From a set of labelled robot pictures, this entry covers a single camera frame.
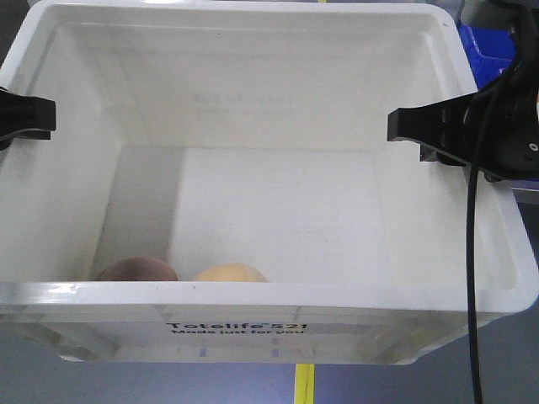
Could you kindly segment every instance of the yellow tape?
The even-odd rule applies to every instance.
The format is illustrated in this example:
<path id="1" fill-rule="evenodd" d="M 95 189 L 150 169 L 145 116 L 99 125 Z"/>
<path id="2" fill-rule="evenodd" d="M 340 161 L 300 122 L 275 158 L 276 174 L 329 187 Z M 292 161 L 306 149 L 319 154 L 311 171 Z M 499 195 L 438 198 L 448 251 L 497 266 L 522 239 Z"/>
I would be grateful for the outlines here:
<path id="1" fill-rule="evenodd" d="M 294 404 L 314 404 L 314 364 L 296 365 Z"/>

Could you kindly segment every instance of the bin handle lip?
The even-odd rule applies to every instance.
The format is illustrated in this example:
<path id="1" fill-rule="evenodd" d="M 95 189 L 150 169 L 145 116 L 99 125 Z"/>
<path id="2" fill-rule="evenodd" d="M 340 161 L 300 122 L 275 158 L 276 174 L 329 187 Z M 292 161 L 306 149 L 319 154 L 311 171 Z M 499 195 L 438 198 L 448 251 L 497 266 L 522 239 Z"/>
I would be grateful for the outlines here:
<path id="1" fill-rule="evenodd" d="M 539 274 L 508 290 L 478 290 L 478 312 L 514 313 L 537 298 Z M 0 312 L 13 306 L 293 306 L 465 311 L 462 287 L 252 282 L 0 282 Z"/>

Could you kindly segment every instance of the white plastic bin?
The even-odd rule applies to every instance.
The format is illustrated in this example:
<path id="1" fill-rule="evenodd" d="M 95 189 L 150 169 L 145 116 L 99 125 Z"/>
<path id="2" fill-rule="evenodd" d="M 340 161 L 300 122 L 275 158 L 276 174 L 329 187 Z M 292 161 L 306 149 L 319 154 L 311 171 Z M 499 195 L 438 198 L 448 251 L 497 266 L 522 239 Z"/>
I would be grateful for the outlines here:
<path id="1" fill-rule="evenodd" d="M 405 364 L 466 325 L 466 177 L 387 115 L 475 90 L 408 4 L 53 1 L 0 85 L 57 102 L 0 170 L 1 322 L 67 359 Z M 180 282 L 92 282 L 115 260 Z M 536 298 L 510 186 L 478 193 L 481 323 Z M 268 283 L 191 282 L 226 262 Z"/>

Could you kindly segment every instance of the black cable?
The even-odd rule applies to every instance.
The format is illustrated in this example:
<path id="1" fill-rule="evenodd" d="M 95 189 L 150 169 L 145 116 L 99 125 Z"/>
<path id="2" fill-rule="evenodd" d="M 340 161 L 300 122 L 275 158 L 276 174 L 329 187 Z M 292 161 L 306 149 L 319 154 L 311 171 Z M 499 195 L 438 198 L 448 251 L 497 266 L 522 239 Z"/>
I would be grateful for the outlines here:
<path id="1" fill-rule="evenodd" d="M 479 371 L 479 348 L 478 348 L 478 319 L 475 304 L 475 202 L 478 191 L 479 163 L 483 145 L 488 133 L 494 110 L 499 103 L 504 88 L 509 78 L 516 68 L 518 57 L 516 56 L 511 66 L 504 70 L 499 76 L 496 89 L 492 98 L 488 101 L 487 110 L 481 123 L 478 138 L 476 139 L 473 151 L 472 165 L 470 167 L 470 177 L 468 181 L 467 195 L 467 215 L 466 215 L 466 278 L 467 278 L 467 314 L 468 314 L 468 336 L 470 348 L 470 368 L 472 371 L 473 397 L 475 404 L 483 404 L 483 393 L 481 390 L 481 375 Z"/>

